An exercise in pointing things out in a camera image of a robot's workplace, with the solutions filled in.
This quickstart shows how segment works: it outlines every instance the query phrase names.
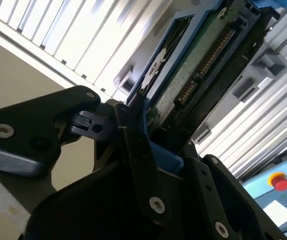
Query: silver screw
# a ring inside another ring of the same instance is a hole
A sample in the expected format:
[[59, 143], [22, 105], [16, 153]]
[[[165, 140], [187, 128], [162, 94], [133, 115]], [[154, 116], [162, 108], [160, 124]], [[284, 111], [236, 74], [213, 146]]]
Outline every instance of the silver screw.
[[0, 124], [0, 139], [8, 139], [12, 135], [14, 135], [15, 130], [7, 125], [7, 124]]
[[228, 7], [224, 7], [218, 14], [219, 19], [224, 19], [228, 13]]
[[219, 161], [218, 161], [217, 159], [215, 159], [214, 157], [212, 157], [211, 160], [212, 160], [212, 162], [213, 162], [214, 164], [218, 164], [218, 163], [219, 163]]
[[163, 214], [166, 210], [164, 202], [157, 196], [151, 197], [149, 199], [149, 204], [157, 214]]
[[87, 94], [88, 97], [91, 97], [91, 98], [95, 97], [95, 95], [92, 92], [90, 92], [90, 91], [87, 91], [86, 94]]
[[227, 228], [225, 227], [225, 225], [223, 225], [219, 221], [216, 221], [214, 226], [215, 226], [215, 229], [217, 230], [217, 232], [219, 233], [220, 236], [222, 236], [224, 239], [229, 238], [229, 232], [228, 232]]

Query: beige wall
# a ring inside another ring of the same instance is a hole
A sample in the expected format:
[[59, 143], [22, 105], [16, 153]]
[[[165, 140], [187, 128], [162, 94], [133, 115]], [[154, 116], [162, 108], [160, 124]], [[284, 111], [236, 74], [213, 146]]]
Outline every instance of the beige wall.
[[[0, 108], [63, 89], [0, 46]], [[53, 170], [57, 189], [87, 175], [93, 169], [93, 142], [82, 138], [62, 148]], [[0, 214], [0, 240], [16, 240], [16, 227]]]

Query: red emergency stop button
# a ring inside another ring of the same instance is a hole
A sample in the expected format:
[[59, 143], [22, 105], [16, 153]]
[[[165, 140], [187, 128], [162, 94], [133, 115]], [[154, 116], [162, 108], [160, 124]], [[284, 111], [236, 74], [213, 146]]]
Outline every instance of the red emergency stop button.
[[287, 190], [287, 179], [284, 176], [275, 176], [271, 180], [271, 185], [276, 191], [285, 191]]

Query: white label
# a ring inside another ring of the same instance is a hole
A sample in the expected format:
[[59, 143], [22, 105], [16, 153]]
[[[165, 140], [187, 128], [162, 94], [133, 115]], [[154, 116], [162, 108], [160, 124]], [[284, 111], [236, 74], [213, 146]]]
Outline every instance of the white label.
[[280, 227], [287, 222], [287, 208], [278, 201], [274, 200], [263, 210], [271, 218], [274, 224], [277, 225], [277, 227]]

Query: green circuit board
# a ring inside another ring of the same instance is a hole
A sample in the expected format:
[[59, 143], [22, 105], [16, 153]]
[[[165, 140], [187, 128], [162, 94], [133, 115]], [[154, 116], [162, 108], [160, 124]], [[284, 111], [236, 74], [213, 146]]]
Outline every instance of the green circuit board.
[[[198, 81], [202, 81], [211, 61], [220, 54], [222, 48], [234, 34], [234, 31], [230, 31], [228, 26], [231, 22], [236, 21], [244, 6], [244, 1], [234, 1], [224, 17], [219, 17], [222, 9], [211, 12], [206, 17], [167, 81], [166, 87], [151, 106], [148, 119], [153, 124], [149, 126], [149, 132], [161, 126], [166, 128], [167, 121], [171, 119], [174, 102], [186, 101], [189, 94], [198, 87]], [[198, 80], [192, 80], [192, 76], [196, 74]]]

